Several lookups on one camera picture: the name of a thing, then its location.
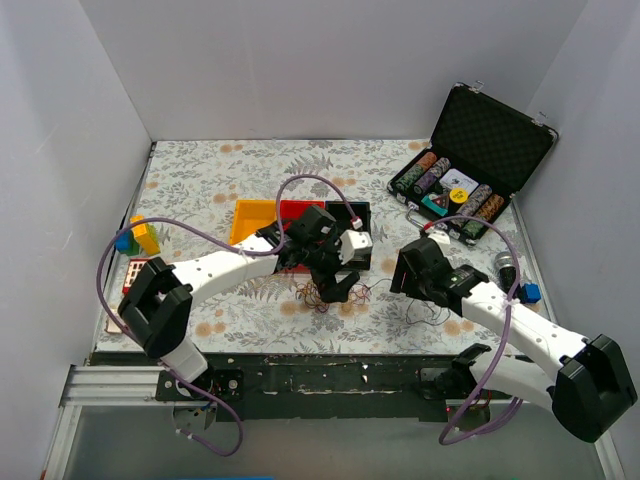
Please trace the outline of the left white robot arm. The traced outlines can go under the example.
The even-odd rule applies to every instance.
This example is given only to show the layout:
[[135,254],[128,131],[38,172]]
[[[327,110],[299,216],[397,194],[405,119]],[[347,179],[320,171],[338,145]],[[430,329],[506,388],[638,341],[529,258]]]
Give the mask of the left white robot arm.
[[193,400],[213,386],[212,369],[187,334],[193,307],[248,280],[298,266],[309,270],[324,303],[343,303],[360,275],[336,276],[355,257],[370,253],[372,240],[360,218],[343,228],[324,208],[308,207],[288,223],[275,221],[243,241],[174,264],[148,260],[118,307],[118,315],[152,360],[178,378]]

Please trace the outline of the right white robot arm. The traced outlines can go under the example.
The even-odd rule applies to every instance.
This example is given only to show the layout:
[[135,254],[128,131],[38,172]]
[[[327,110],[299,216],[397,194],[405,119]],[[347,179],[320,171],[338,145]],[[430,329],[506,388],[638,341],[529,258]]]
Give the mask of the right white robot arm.
[[517,301],[470,265],[453,268],[448,244],[422,237],[398,255],[391,292],[434,303],[494,333],[524,354],[493,360],[490,347],[474,344],[430,380],[447,397],[475,397],[495,390],[553,413],[576,438],[598,440],[638,400],[623,352],[613,339],[589,339],[566,330]]

